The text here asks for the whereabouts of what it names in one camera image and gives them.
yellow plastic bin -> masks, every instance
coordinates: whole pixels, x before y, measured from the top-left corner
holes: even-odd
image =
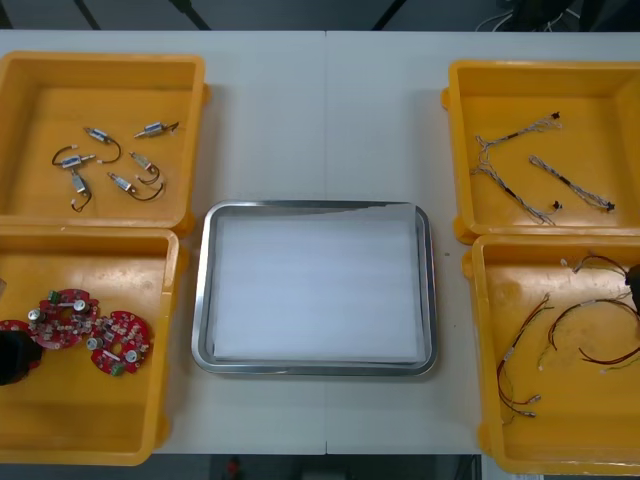
[[[486,234],[640,234],[640,63],[458,61],[442,93],[449,112],[461,242]],[[491,149],[491,163],[527,203],[563,209],[539,225],[478,164],[480,135],[493,140],[560,112],[562,129],[530,133]],[[585,190],[615,204],[587,205],[529,163],[537,155]]]
[[[162,409],[171,314],[186,265],[176,235],[144,228],[0,227],[1,320],[24,320],[49,290],[78,288],[100,314],[131,311],[153,347],[135,374],[112,377],[82,344],[45,351],[0,388],[0,462],[137,465],[167,434]]]
[[[640,343],[635,317],[606,303],[579,308],[556,330],[558,351],[545,351],[549,327],[563,310],[628,291],[624,277],[609,269],[574,273],[571,267],[589,252],[628,269],[639,262],[640,238],[487,235],[463,258],[477,329],[479,443],[508,472],[640,475],[640,362],[634,357],[619,365],[625,368],[606,370],[582,361],[578,351],[611,359],[633,350]],[[505,363],[512,398],[541,395],[518,406],[537,416],[512,415],[500,402],[497,366],[547,293],[554,308],[531,323]],[[631,297],[624,301],[633,305]],[[509,391],[504,374],[501,385]]]
[[[193,228],[191,191],[203,103],[209,96],[204,61],[191,55],[13,52],[0,63],[0,225],[154,227],[183,236]],[[174,134],[134,139],[154,122],[180,122]],[[84,127],[108,133],[122,145],[112,164],[86,162],[78,173],[93,193],[82,213],[69,171],[51,165],[54,153],[115,157],[113,145],[92,139]],[[148,177],[128,152],[156,164],[165,192],[138,202],[108,177]]]

stainless steel tray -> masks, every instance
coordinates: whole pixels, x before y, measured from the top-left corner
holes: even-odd
[[[382,362],[382,361],[327,361],[256,358],[220,358],[216,355],[216,309],[212,302],[215,298],[216,263],[222,258],[217,251],[216,240],[219,222],[224,217],[255,217],[260,221],[269,218],[282,218],[296,215],[318,215],[344,212],[371,212],[376,207],[406,206],[410,215],[415,211],[415,232],[417,269],[416,321],[420,327],[417,342],[423,348],[424,359],[418,362]],[[437,357],[436,305],[434,290],[433,251],[429,220],[425,213],[415,205],[401,202],[353,202],[353,201],[264,201],[264,202],[222,202],[215,205],[207,214],[204,222],[200,264],[195,299],[195,311],[191,349],[196,363],[206,371],[226,374],[297,374],[297,375],[377,375],[402,376],[419,375],[429,370]]]

white table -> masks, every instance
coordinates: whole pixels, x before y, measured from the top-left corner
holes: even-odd
[[[636,34],[0,32],[15,49],[207,62],[195,213],[222,199],[405,200],[429,215],[440,358],[413,379],[221,377],[191,359],[195,270],[173,320],[167,453],[475,453],[466,247],[440,90],[458,58],[640,60]],[[199,239],[190,239],[197,256]]]

